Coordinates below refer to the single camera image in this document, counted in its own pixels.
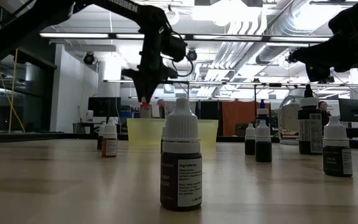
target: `person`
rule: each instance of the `person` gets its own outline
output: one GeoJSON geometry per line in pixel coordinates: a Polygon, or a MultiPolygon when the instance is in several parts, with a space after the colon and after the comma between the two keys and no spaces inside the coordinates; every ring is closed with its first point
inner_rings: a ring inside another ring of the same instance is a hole
{"type": "Polygon", "coordinates": [[[318,102],[318,108],[321,110],[321,125],[323,127],[323,131],[324,126],[328,124],[329,117],[331,116],[329,111],[327,111],[327,107],[328,105],[325,101],[318,102]]]}

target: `ceiling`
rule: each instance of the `ceiling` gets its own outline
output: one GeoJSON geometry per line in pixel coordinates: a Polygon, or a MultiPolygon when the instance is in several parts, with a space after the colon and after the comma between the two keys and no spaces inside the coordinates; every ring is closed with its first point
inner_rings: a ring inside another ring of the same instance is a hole
{"type": "MultiPolygon", "coordinates": [[[[0,5],[6,8],[8,11],[14,11],[20,7],[23,2],[26,0],[0,0],[0,5]]],[[[275,7],[270,7],[265,9],[266,13],[266,23],[274,24],[272,19],[290,2],[290,0],[276,0],[275,7]]],[[[167,1],[161,1],[160,6],[165,9],[167,6],[167,1]]],[[[180,12],[179,21],[172,25],[173,29],[178,33],[187,33],[187,34],[227,34],[231,30],[230,24],[225,26],[217,26],[212,20],[222,17],[230,16],[230,13],[234,9],[225,9],[218,8],[216,14],[213,15],[212,19],[209,21],[204,20],[195,20],[195,12],[207,11],[205,6],[194,6],[194,1],[182,1],[181,6],[175,6],[173,4],[173,9],[177,9],[180,12]]],[[[88,6],[86,9],[81,12],[72,15],[72,17],[43,30],[43,32],[96,32],[96,33],[137,33],[139,26],[122,16],[111,13],[105,9],[102,9],[98,6],[88,6]]],[[[322,26],[316,27],[310,35],[331,35],[327,23],[323,23],[322,26]]],[[[121,54],[122,58],[126,61],[128,67],[135,68],[140,62],[139,52],[142,49],[141,40],[70,40],[66,44],[67,50],[76,49],[77,55],[84,55],[85,50],[83,49],[86,45],[105,45],[105,46],[116,46],[118,52],[121,54]]],[[[203,63],[205,61],[212,62],[219,50],[223,46],[222,42],[200,42],[200,41],[189,41],[187,42],[189,49],[195,49],[198,54],[197,63],[203,63]]],[[[293,65],[291,68],[287,68],[288,64],[283,62],[283,56],[279,55],[275,58],[274,62],[270,63],[265,69],[261,70],[262,73],[257,72],[255,74],[262,82],[307,82],[307,76],[305,72],[305,67],[303,64],[298,63],[293,65]]],[[[190,69],[190,64],[184,60],[177,64],[179,70],[188,71],[190,69]]],[[[338,73],[341,80],[348,82],[348,73],[338,73]]]]}

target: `security camera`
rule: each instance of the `security camera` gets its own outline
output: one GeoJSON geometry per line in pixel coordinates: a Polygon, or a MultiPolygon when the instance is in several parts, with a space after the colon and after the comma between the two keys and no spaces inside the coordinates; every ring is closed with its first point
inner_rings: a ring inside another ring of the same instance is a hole
{"type": "Polygon", "coordinates": [[[84,57],[84,63],[86,65],[94,65],[98,60],[94,56],[94,52],[87,52],[84,57]]]}
{"type": "Polygon", "coordinates": [[[197,53],[195,49],[190,49],[189,52],[187,52],[187,57],[194,62],[197,60],[197,53]]]}

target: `white label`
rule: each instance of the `white label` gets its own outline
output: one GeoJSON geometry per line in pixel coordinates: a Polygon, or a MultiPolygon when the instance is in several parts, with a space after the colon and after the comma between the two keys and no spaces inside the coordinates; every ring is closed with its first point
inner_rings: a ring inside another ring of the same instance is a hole
{"type": "Polygon", "coordinates": [[[310,141],[310,151],[323,151],[321,114],[310,114],[310,119],[299,120],[299,141],[310,141]]]}
{"type": "Polygon", "coordinates": [[[117,155],[117,142],[118,140],[106,140],[106,156],[117,155]]]}
{"type": "Polygon", "coordinates": [[[353,174],[352,151],[350,149],[342,150],[343,174],[353,174]]]}
{"type": "Polygon", "coordinates": [[[178,207],[197,205],[201,203],[202,196],[202,158],[178,160],[178,207]]]}

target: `bottle label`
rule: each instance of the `bottle label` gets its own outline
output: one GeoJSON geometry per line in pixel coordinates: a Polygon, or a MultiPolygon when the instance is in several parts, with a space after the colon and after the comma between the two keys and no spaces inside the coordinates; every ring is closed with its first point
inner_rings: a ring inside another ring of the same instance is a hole
{"type": "Polygon", "coordinates": [[[178,207],[190,207],[201,203],[203,196],[202,159],[178,160],[178,207]]]}
{"type": "Polygon", "coordinates": [[[117,155],[117,139],[106,140],[106,156],[116,156],[117,155]]]}
{"type": "Polygon", "coordinates": [[[352,152],[350,149],[324,151],[323,162],[324,170],[353,174],[352,152]]]}
{"type": "Polygon", "coordinates": [[[310,152],[322,153],[321,114],[309,114],[309,116],[309,119],[299,120],[299,141],[310,141],[310,152]]]}

